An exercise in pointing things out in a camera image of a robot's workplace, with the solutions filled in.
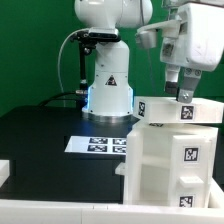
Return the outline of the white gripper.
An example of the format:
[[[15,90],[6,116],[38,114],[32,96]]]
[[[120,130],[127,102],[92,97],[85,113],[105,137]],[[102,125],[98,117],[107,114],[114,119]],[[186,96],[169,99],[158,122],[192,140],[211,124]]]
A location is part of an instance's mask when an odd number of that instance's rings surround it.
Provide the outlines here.
[[[180,22],[178,37],[165,37],[160,52],[160,60],[168,63],[165,92],[177,93],[178,102],[191,103],[202,71],[214,71],[222,58],[224,4],[186,2],[178,8],[176,20]],[[185,69],[178,88],[179,66]]]

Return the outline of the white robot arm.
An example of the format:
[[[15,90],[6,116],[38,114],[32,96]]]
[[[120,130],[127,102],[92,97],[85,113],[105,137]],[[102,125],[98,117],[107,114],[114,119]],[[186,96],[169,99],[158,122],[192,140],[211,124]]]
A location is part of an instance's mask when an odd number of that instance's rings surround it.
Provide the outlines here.
[[[216,69],[224,52],[224,0],[163,0],[169,19],[151,23],[151,0],[75,0],[78,19],[87,25],[81,43],[96,50],[95,79],[87,88],[82,114],[101,122],[123,122],[133,115],[133,90],[128,84],[129,47],[121,28],[135,28],[145,49],[163,36],[160,61],[166,64],[164,91],[181,103],[193,100],[204,71]]]

